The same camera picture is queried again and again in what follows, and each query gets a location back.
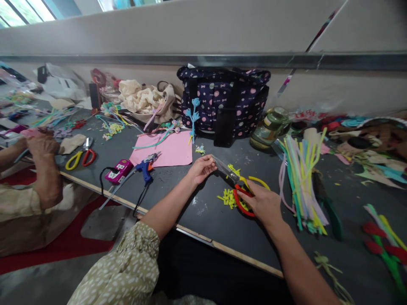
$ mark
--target table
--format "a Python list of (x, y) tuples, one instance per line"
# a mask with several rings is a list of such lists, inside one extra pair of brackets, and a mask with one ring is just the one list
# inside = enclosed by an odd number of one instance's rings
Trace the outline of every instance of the table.
[[(34, 104), (40, 109), (50, 109), (49, 103), (45, 101), (39, 100)], [(89, 116), (89, 110), (81, 109), (72, 119)], [(30, 115), (22, 118), (19, 123), (28, 124), (34, 120)], [(67, 171), (65, 163), (72, 155), (56, 157), (62, 175), (96, 192), (100, 192), (101, 170), (106, 166), (114, 166), (120, 159), (128, 159), (139, 134), (135, 128), (126, 128), (111, 140), (105, 141), (102, 139), (104, 131), (100, 131), (101, 126), (102, 122), (93, 117), (80, 130), (73, 131), (74, 135), (82, 133), (95, 139), (92, 148), (98, 155), (91, 166), (78, 166), (73, 171)], [(279, 191), (278, 174), (281, 160), (277, 156), (254, 150), (249, 144), (249, 139), (236, 140), (229, 149), (214, 147), (212, 141), (207, 139), (197, 139), (195, 144), (203, 144), (207, 153), (214, 154), (226, 163), (231, 162), (236, 169), (241, 168), (242, 175), (262, 179), (272, 190)], [(193, 153), (194, 160), (200, 156), (199, 153)], [(321, 156), (316, 167), (323, 174), (327, 194), (332, 198), (342, 220), (344, 241), (334, 239), (330, 226), (326, 228), (328, 237), (313, 236), (306, 231), (298, 232), (295, 218), (282, 204), (284, 220), (291, 226), (312, 260), (314, 251), (318, 251), (329, 258), (330, 264), (343, 271), (343, 274), (336, 271), (333, 273), (357, 304), (396, 304), (396, 286), (381, 258), (365, 249), (363, 242), (369, 240), (369, 237), (362, 232), (361, 226), (372, 220), (363, 209), (363, 205), (370, 203), (378, 213), (387, 217), (398, 236), (407, 241), (407, 230), (404, 230), (407, 219), (406, 191), (379, 183), (364, 186), (360, 183), (364, 179), (353, 174), (362, 172), (361, 167), (346, 166), (334, 155)], [(138, 211), (146, 213), (152, 208), (183, 178), (189, 168), (190, 165), (155, 168), (152, 172), (154, 182), (150, 185)], [(103, 179), (103, 185), (105, 195), (109, 196), (107, 190), (110, 184)], [(119, 189), (113, 199), (133, 209), (143, 188), (143, 176), (136, 173)], [(230, 187), (216, 173), (208, 177), (188, 200), (176, 229), (208, 246), (283, 277), (278, 255), (261, 225), (256, 220), (245, 218), (237, 209), (231, 211), (229, 206), (217, 198), (218, 195), (223, 195), (225, 188)], [(291, 190), (287, 177), (284, 194), (287, 203), (291, 204)], [(330, 278), (322, 273), (332, 285)]]

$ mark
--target plastic bag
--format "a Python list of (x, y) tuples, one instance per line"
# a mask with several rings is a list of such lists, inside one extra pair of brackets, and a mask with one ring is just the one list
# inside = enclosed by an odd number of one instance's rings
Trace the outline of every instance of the plastic bag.
[(47, 63), (46, 67), (48, 75), (43, 87), (49, 95), (54, 98), (67, 97), (72, 100), (84, 100), (87, 97), (85, 84), (70, 68), (55, 66), (50, 63)]

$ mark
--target red tulip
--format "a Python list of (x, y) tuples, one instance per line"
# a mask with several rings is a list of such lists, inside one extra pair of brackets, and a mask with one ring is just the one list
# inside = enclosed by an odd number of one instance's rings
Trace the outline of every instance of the red tulip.
[(396, 256), (402, 265), (407, 266), (407, 251), (404, 250), (403, 248), (391, 246), (391, 245), (385, 245), (385, 249), (387, 252), (390, 254), (393, 254)]
[(383, 248), (376, 244), (374, 241), (365, 241), (365, 245), (373, 254), (383, 253)]
[(386, 237), (386, 232), (383, 231), (382, 229), (379, 228), (378, 225), (376, 225), (373, 222), (368, 222), (366, 224), (363, 225), (363, 231), (365, 231), (367, 234), (370, 235), (377, 235), (380, 237)]

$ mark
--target red scissors handle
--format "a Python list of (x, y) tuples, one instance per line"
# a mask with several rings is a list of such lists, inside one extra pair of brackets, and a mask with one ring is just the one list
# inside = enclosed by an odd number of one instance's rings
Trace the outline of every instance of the red scissors handle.
[[(241, 191), (242, 193), (253, 197), (251, 194), (247, 193), (245, 190), (242, 190), (241, 187), (239, 187), (239, 191)], [(236, 201), (237, 206), (239, 207), (239, 209), (242, 211), (243, 214), (250, 216), (250, 217), (256, 217), (256, 215), (252, 212), (246, 211), (245, 208), (242, 206), (242, 204), (240, 203), (240, 199), (239, 199), (239, 195), (237, 194), (237, 190), (233, 190), (233, 195), (234, 195), (234, 199)]]
[[(92, 159), (90, 159), (89, 162), (86, 162), (87, 159), (88, 159), (88, 157), (89, 157), (89, 154), (92, 154)], [(89, 149), (86, 151), (84, 160), (82, 161), (82, 165), (83, 165), (83, 166), (89, 166), (89, 165), (92, 164), (93, 161), (95, 161), (95, 159), (96, 159), (96, 153), (93, 151), (93, 149), (89, 148)]]

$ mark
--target pink card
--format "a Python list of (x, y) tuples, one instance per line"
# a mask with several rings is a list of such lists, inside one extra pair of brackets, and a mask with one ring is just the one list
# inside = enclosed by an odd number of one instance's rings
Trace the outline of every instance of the pink card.
[[(162, 140), (165, 133), (156, 135), (141, 136), (138, 138), (136, 147), (154, 145)], [(192, 163), (192, 142), (190, 132), (182, 131), (172, 133), (160, 144), (150, 148), (134, 149), (130, 161), (134, 166), (141, 163), (146, 157), (161, 151), (160, 156), (154, 161), (153, 167), (188, 165)]]

